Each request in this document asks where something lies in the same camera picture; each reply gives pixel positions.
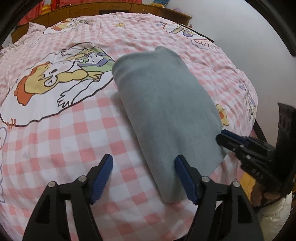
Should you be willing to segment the person's right hand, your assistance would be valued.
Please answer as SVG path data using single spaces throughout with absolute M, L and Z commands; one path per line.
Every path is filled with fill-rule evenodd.
M 255 182 L 255 185 L 252 188 L 252 192 L 250 194 L 250 201 L 251 204 L 255 207 L 262 205 L 263 200 L 266 199 L 267 201 L 274 201 L 281 198 L 279 193 L 268 193 L 264 190 L 264 187 Z

